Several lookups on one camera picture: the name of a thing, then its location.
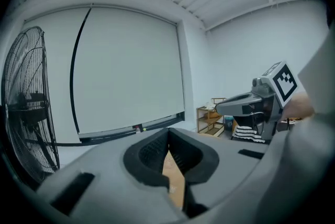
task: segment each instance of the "fan grill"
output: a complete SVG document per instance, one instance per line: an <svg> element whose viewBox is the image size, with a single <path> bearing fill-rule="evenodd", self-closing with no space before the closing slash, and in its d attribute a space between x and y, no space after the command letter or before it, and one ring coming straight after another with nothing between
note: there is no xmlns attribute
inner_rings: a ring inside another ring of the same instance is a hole
<svg viewBox="0 0 335 224"><path fill-rule="evenodd" d="M43 31L39 27L26 29L8 53L2 97L14 152L38 183L59 168L47 78Z"/></svg>

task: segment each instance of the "black and white striped fabric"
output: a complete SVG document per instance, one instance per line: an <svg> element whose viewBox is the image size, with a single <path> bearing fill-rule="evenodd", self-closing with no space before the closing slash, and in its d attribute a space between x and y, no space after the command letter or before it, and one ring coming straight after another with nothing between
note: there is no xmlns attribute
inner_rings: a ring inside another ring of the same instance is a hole
<svg viewBox="0 0 335 224"><path fill-rule="evenodd" d="M249 126L236 126L232 136L239 139L247 139L253 142L265 143L265 140Z"/></svg>

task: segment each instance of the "blue container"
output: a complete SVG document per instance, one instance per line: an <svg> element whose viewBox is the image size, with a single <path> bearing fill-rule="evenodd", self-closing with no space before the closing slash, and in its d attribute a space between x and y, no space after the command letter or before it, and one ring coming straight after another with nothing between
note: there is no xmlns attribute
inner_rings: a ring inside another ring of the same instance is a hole
<svg viewBox="0 0 335 224"><path fill-rule="evenodd" d="M232 131L232 123L234 122L234 117L225 116L225 130Z"/></svg>

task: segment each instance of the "shelving unit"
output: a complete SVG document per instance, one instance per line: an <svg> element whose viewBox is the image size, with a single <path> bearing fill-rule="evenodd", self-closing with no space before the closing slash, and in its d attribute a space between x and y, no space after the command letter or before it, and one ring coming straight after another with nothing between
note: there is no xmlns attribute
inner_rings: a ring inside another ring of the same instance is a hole
<svg viewBox="0 0 335 224"><path fill-rule="evenodd" d="M212 98L212 101L214 104L217 104L217 100L220 100L219 102L225 100L225 98ZM206 116L201 116L201 112L207 113ZM220 115L215 118L210 117L210 113L216 112L215 109L206 109L206 107L200 107L197 108L197 132L198 133L206 133L209 135L212 135L214 137L219 136L224 130L225 130L225 124L222 122L218 122L221 118L223 118L223 115ZM206 123L207 126L204 128L200 128L200 123Z"/></svg>

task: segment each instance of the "striped cloth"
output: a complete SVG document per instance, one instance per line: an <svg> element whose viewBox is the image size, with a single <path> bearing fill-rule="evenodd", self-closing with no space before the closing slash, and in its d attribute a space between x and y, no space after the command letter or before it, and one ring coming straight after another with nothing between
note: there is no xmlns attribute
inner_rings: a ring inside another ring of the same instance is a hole
<svg viewBox="0 0 335 224"><path fill-rule="evenodd" d="M265 140L257 134L257 131L249 126L236 126L232 136L239 139L252 140L253 142L265 143Z"/></svg>

